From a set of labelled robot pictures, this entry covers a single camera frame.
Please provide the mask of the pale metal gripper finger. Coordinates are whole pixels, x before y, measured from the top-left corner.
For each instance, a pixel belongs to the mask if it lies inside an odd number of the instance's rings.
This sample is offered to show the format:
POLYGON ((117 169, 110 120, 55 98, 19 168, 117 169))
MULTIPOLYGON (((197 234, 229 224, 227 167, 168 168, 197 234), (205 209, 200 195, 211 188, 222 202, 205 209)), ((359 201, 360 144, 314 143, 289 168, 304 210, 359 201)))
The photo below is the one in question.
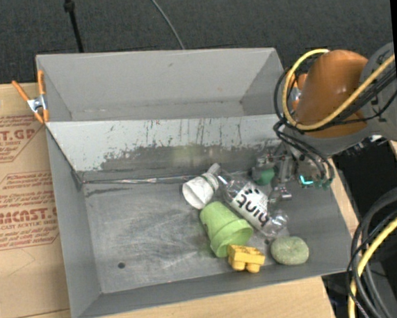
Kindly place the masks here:
POLYGON ((287 189, 286 183, 280 182, 271 185, 268 197, 270 202, 292 200, 292 193, 287 189))
POLYGON ((278 162, 279 157, 273 154, 265 154, 257 157, 256 163, 252 167, 254 170, 272 169, 278 162))

